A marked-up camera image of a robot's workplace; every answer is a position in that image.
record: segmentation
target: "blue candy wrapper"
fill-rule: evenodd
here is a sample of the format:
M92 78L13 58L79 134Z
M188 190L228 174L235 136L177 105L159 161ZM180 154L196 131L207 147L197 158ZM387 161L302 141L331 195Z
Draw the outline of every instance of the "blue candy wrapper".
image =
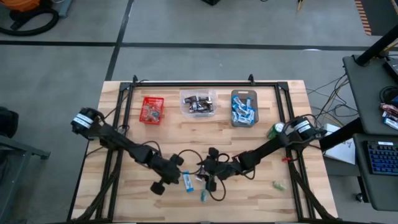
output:
M248 108L248 112L249 112L249 115L247 116L247 118L249 118L251 120L251 124L254 124L254 115L255 115L256 111L253 108Z
M238 113L237 112L235 112L235 111L232 111L232 120L234 121L234 122L237 122L238 121Z
M253 99L248 97L247 101L246 101L246 109L248 110L249 108L252 108L251 103L253 102Z
M246 106L244 103L242 103L242 101L236 95L232 96L232 102L236 103L237 105L239 105L242 108L244 108Z
M238 113L238 115L240 116L244 116L246 117L249 112L247 112L246 110L244 110L242 107L240 107L238 104L233 105L234 110Z
M244 124L251 124L250 118L245 118L245 117L242 117L242 116L238 117L238 122L244 123Z
M187 192L193 192L193 185L191 177L189 176L189 171L183 172L182 179L184 180L185 190L187 190Z

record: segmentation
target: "keyboard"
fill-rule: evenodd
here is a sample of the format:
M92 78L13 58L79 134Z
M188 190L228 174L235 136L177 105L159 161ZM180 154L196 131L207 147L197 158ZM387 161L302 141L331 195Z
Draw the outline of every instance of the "keyboard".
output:
M365 149L372 174L398 175L398 144L366 141Z

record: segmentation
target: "wooden table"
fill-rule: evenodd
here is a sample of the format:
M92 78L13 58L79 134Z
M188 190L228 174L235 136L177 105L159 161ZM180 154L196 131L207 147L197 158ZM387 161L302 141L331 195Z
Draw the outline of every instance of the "wooden table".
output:
M288 81L290 95L296 116L311 113L304 82ZM105 82L99 101L99 110L109 113L116 106L120 82ZM145 87L134 90L134 98L129 117L128 138L136 143L157 141L163 156L168 158L173 153L184 149L193 149L205 157L209 147L215 147L230 156L243 151L256 149L264 144L266 132L279 121L279 112L275 91L271 87L216 87L218 109L214 117L194 119L185 118L180 112L180 90L182 87ZM234 128L231 125L231 91L233 89L255 90L258 95L259 122L252 128ZM164 117L160 126L139 122L142 100L145 96L165 98ZM120 117L123 120L124 110ZM107 119L112 123L113 115ZM98 148L99 142L91 142L88 152ZM195 191L186 193L183 181L179 185L166 185L162 196L153 194L150 186L159 181L159 176L152 170L143 168L124 153L114 222L275 222L297 221L292 186L288 166L281 159L285 149L279 149L263 158L256 167L256 178L247 180L234 176L226 180L226 198L216 202L208 197L206 203L200 202L200 192L204 183L192 176ZM181 170L196 170L199 158L194 153L182 154L185 163ZM307 167L310 188L321 204L337 217L335 203L331 193L328 176L319 149L307 148L303 157ZM72 218L81 215L98 193L103 175L106 149L91 154L85 161L80 185L73 209ZM287 186L281 192L272 186L276 180ZM223 189L218 183L214 193L222 197ZM106 198L104 210L107 211L109 200ZM301 192L303 210L307 215L305 200Z

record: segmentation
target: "red plastic bin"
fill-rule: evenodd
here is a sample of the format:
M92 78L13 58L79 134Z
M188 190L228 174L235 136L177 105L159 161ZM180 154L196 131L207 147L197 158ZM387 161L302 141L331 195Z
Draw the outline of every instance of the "red plastic bin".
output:
M163 114L163 104L164 98L145 97L142 102L139 121L146 124L160 124Z

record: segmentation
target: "gray floor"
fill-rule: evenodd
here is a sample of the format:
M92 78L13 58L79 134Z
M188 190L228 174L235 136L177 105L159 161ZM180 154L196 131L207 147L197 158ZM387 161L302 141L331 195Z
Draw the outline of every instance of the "gray floor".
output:
M0 40L115 42L128 0L75 1L70 16L48 33ZM135 0L124 42L369 46L354 0ZM10 24L0 8L0 25ZM28 26L44 22L36 18ZM16 140L51 151L48 161L32 159L12 218L31 223L66 219L86 146L70 120L82 106L98 104L113 47L0 45L0 105L20 114ZM344 74L348 51L157 49L123 47L112 80L305 80L316 88ZM319 92L329 95L333 85ZM341 97L354 107L349 86ZM311 105L326 96L312 93ZM355 117L341 119L347 123ZM398 213L377 212L352 199L356 178L330 177L339 216L345 220L394 223Z

